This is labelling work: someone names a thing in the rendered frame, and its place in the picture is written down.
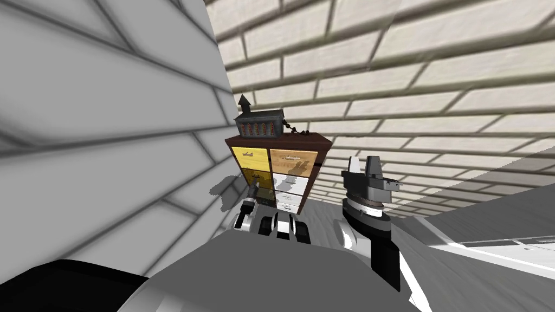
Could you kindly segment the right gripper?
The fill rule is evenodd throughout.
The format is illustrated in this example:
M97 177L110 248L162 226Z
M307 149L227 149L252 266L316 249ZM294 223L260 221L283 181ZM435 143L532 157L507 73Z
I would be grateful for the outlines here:
M398 192L401 182L383 178L379 156L367 156L365 174L360 172L358 157L349 157L348 171L342 171L343 186L347 193L364 200L392 203L391 192Z

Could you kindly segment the dark yellow drawer front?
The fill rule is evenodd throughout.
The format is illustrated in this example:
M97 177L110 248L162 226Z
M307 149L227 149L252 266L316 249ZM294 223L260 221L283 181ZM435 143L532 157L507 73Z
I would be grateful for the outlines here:
M247 181L247 185L250 187L254 180L259 183L259 188L274 190L274 182L270 172L252 170L248 168L242 168L242 175Z

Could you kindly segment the bright yellow drawer front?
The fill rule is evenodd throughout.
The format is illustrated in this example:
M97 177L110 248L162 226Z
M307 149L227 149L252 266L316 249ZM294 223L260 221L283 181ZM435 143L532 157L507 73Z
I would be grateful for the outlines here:
M268 150L265 148L231 147L240 168L270 172Z

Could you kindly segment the white drawer front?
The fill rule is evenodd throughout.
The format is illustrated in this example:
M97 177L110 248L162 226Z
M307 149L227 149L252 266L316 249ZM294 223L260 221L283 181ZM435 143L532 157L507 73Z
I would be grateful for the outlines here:
M309 179L306 177L273 173L273 181L276 191L303 196Z

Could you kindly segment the brown chest of drawers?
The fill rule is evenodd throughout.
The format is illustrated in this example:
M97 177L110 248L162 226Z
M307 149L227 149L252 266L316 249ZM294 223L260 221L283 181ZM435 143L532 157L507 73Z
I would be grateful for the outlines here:
M256 200L259 204L267 205L269 207L273 207L275 209L287 211L289 213L294 213L297 215L301 213L303 206L311 192L311 189L313 188L314 182L320 172L326 155L332 146L331 141L318 133L310 133L310 135L307 136L300 135L298 133L285 133L278 139L243 138L239 135L236 135L231 138L225 139L225 142L234 158L235 156L231 150L231 147L265 148L268 150L269 161L271 149L316 151L318 153L312 169L312 173L308 177L309 181L303 196L276 191L275 188L273 191L270 189L260 188L257 193Z

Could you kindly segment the tan wood drawer front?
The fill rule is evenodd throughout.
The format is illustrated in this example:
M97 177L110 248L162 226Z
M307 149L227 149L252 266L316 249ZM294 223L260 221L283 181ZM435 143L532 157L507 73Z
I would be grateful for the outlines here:
M271 149L272 172L308 178L312 173L317 156L316 151Z

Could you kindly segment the dark grey church model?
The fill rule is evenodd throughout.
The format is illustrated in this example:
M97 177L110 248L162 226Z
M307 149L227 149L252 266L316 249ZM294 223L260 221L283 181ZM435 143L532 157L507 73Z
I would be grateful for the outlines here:
M251 111L251 104L243 94L238 105L241 113L235 118L235 124L241 137L277 139L282 136L285 118L282 109Z

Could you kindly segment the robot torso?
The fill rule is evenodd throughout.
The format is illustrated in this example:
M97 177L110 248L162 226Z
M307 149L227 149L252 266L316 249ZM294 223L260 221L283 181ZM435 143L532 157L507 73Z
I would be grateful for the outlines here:
M371 242L336 220L341 249L229 229L161 269L118 312L432 312L402 255L380 276Z

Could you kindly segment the white low cabinet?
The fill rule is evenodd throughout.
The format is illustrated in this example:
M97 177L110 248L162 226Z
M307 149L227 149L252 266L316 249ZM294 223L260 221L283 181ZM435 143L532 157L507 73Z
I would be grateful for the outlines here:
M449 239L423 217L416 219L441 240L440 245L432 246L435 249L555 280L555 244L546 249L512 240L511 245L467 247Z

